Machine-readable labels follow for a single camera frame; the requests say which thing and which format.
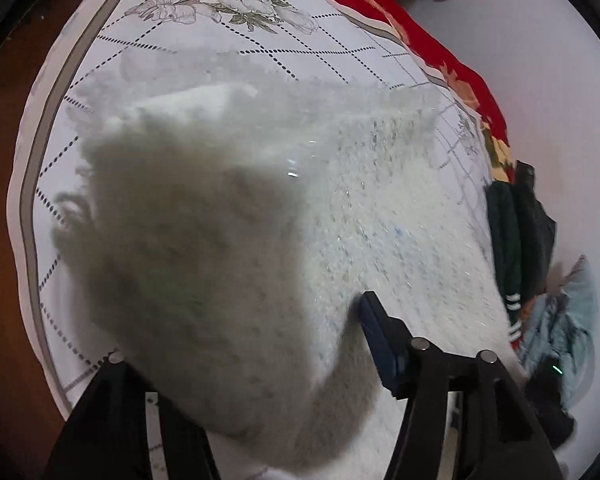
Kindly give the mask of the white fluffy sweater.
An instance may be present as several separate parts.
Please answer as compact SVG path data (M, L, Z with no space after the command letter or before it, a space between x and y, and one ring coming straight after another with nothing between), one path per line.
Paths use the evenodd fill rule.
M378 479L402 406L353 305L524 372L434 160L437 88L292 80L232 53L125 55L71 115L53 240L79 304L180 410L297 479Z

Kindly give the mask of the light blue quilt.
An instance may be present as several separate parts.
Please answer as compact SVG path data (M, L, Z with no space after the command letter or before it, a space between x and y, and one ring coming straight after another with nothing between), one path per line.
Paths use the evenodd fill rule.
M534 298L524 321L517 356L531 376L552 360L560 377L562 406L572 408L591 388L595 374L594 332L598 301L588 258L581 256L557 292Z

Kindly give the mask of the dark green striped garment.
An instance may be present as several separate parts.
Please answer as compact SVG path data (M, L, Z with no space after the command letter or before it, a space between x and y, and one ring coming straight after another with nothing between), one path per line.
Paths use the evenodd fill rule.
M521 244L512 186L509 183L493 181L486 189L486 211L496 284L508 317L508 341L516 348L522 335Z

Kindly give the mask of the red floral blanket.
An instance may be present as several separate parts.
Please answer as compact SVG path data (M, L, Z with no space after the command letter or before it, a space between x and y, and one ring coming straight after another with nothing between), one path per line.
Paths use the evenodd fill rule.
M396 0L335 0L366 18L374 18L391 26L403 43L424 63L435 70L471 110L481 119L486 136L492 176L495 180L513 182L515 166L507 137L505 118L488 85L470 67L425 29L417 24Z

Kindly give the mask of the white floral grid bedsheet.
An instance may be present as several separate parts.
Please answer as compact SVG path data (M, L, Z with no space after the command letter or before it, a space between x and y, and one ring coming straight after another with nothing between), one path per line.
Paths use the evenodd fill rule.
M129 363L80 306L53 240L64 222L57 196L80 184L81 138L71 115L84 103L76 92L91 76L118 67L125 55L196 49L236 53L292 80L437 88L444 104L434 130L434 160L445 192L463 209L491 264L483 191L492 171L480 116L385 22L335 0L84 0L28 96L7 200L23 322L65 419L106 359L118 354ZM297 479L202 429L224 478Z

